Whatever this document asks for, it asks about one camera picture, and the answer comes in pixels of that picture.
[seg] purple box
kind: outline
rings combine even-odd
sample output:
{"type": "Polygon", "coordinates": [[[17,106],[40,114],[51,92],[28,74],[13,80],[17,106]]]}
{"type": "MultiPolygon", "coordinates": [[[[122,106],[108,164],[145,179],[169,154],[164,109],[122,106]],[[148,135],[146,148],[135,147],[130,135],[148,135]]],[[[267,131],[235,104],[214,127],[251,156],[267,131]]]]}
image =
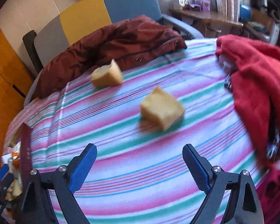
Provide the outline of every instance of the purple box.
{"type": "Polygon", "coordinates": [[[211,2],[208,0],[199,0],[200,7],[202,11],[210,11],[211,10],[211,2]]]}

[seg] metal screw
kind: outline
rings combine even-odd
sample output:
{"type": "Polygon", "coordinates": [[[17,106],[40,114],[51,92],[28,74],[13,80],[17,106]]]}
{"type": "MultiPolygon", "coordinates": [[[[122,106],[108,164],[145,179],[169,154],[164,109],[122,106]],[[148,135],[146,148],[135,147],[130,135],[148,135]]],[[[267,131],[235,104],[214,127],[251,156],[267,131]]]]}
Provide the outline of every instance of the metal screw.
{"type": "Polygon", "coordinates": [[[249,174],[250,174],[247,170],[243,170],[242,172],[245,176],[249,176],[249,174]]]}
{"type": "Polygon", "coordinates": [[[37,170],[36,169],[31,170],[30,174],[31,175],[36,175],[37,174],[37,170]]]}
{"type": "Polygon", "coordinates": [[[213,170],[214,170],[215,172],[219,173],[219,172],[221,172],[222,169],[221,169],[219,166],[214,166],[214,167],[213,167],[213,170]]]}
{"type": "Polygon", "coordinates": [[[66,166],[65,165],[62,165],[58,168],[58,171],[59,172],[64,172],[66,170],[66,166]]]}

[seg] bread piece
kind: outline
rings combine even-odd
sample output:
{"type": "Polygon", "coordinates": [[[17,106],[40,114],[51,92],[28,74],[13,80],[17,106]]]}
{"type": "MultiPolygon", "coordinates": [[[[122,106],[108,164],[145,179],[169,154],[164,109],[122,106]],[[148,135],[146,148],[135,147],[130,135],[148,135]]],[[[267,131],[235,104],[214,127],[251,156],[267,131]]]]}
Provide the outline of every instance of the bread piece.
{"type": "Polygon", "coordinates": [[[117,86],[121,85],[122,81],[121,70],[114,59],[110,65],[99,67],[91,74],[91,82],[95,87],[117,86]]]}
{"type": "Polygon", "coordinates": [[[173,125],[184,112],[185,108],[160,87],[155,87],[140,104],[141,115],[158,123],[163,130],[167,130],[173,125]]]}

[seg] bed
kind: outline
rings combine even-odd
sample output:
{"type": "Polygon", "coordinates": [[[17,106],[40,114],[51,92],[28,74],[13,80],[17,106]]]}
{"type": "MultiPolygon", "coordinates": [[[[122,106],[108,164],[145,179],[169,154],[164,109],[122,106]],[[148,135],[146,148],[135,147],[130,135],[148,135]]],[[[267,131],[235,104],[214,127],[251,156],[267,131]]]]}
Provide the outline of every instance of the bed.
{"type": "MultiPolygon", "coordinates": [[[[182,159],[191,143],[201,156],[225,171],[246,169],[256,185],[264,172],[243,122],[224,88],[216,39],[186,41],[187,49],[165,54],[124,71],[121,86],[96,89],[84,73],[46,99],[35,99],[11,122],[7,145],[21,123],[33,128],[32,165],[40,172],[67,165],[88,143],[98,157],[75,198],[91,224],[189,223],[205,194],[182,159]],[[184,120],[165,132],[139,112],[155,86],[186,108],[184,120]]],[[[66,223],[54,192],[52,204],[66,223]]],[[[220,223],[226,191],[214,223],[220,223]]]]}

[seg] wooden cabinet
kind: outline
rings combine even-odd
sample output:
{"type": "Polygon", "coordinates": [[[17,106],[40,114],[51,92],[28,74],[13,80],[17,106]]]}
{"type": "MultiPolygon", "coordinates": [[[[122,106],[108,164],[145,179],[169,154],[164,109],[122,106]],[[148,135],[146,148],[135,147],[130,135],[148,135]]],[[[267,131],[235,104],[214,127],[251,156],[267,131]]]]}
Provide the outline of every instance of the wooden cabinet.
{"type": "Polygon", "coordinates": [[[23,95],[28,93],[33,80],[0,29],[0,166],[8,125],[23,109],[23,95]]]}

